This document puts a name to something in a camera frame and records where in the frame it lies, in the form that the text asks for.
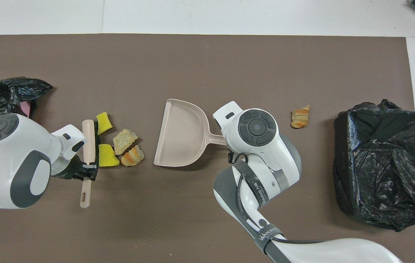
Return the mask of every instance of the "dustpan handle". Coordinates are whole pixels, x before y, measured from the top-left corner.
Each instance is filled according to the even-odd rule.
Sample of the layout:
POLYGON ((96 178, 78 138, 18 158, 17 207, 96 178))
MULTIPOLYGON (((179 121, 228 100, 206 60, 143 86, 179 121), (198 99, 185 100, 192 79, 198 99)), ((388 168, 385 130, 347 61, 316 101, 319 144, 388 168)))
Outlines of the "dustpan handle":
POLYGON ((221 135, 215 135, 211 133, 211 136, 209 138, 207 138, 206 143, 213 143, 213 144, 218 144, 218 145, 227 145, 225 143, 225 139, 223 136, 221 135))

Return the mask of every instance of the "beige dustpan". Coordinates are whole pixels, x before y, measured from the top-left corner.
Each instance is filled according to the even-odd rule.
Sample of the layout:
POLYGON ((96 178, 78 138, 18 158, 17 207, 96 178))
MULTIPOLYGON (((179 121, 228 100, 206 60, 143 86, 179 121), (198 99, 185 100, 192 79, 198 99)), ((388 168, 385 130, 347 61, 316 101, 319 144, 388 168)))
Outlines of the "beige dustpan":
POLYGON ((202 155, 209 143, 226 145, 224 137, 210 132, 204 111, 192 103, 168 99, 154 164, 189 165, 202 155))

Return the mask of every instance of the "cable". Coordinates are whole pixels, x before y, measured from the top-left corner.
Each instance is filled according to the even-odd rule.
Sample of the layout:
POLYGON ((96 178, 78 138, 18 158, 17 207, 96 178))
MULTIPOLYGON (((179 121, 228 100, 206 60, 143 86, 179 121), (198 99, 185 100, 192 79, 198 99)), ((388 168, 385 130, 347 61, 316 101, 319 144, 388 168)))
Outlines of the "cable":
POLYGON ((316 243, 322 243, 326 240, 287 240, 287 239, 280 239, 276 237, 272 237, 271 240, 277 241, 280 243, 288 243, 288 244, 316 244, 316 243))
MULTIPOLYGON (((244 158, 244 162, 245 163, 248 163, 248 156, 247 156, 247 154, 246 153, 238 153, 238 155, 236 156, 236 158, 235 158, 235 161, 234 161, 234 163, 236 163, 236 162, 238 162, 238 158, 240 157, 240 156, 243 156, 243 157, 245 157, 244 158)), ((247 213, 245 213, 245 208, 244 208, 244 206, 243 206, 243 204, 241 203, 241 197, 240 197, 240 187, 241 187, 241 181, 243 181, 243 175, 240 173, 240 175, 239 175, 239 179, 238 179, 238 186, 237 186, 237 196, 236 196, 236 198, 237 198, 237 205, 238 205, 238 208, 239 208, 239 211, 240 211, 240 213, 241 213, 241 215, 243 216, 243 218, 245 219, 245 220, 249 220, 250 222, 252 222, 256 227, 258 227, 259 228, 259 226, 258 225, 256 225, 256 223, 254 222, 254 220, 247 214, 247 213)))

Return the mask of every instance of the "sponge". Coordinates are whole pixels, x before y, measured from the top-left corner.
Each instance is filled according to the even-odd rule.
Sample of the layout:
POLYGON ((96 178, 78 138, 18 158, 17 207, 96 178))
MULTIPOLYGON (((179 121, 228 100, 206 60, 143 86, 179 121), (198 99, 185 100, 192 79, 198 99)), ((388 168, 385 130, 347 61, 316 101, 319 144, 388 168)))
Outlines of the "sponge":
POLYGON ((119 160, 115 156, 115 151, 109 144, 99 144, 98 145, 98 166, 117 166, 119 165, 119 160))
POLYGON ((110 120, 108 119, 108 114, 106 112, 102 112, 99 115, 97 115, 97 121, 98 121, 97 135, 105 133, 107 130, 113 128, 113 125, 110 123, 110 120))

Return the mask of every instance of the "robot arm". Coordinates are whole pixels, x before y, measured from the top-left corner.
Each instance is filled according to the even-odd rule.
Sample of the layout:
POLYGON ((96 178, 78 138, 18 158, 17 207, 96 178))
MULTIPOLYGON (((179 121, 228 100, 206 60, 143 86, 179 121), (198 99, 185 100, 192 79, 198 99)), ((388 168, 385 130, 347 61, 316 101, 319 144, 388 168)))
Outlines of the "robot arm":
POLYGON ((0 115, 0 209, 33 205, 50 175, 76 178, 82 162, 75 154, 86 141, 72 125, 50 134, 22 115, 0 115))
POLYGON ((301 159, 294 145, 279 133, 274 118, 257 108, 242 110, 230 102, 214 119, 230 150, 245 156, 219 172, 214 195, 274 262, 401 262, 383 246, 363 239, 288 241, 257 210, 298 181, 301 159))

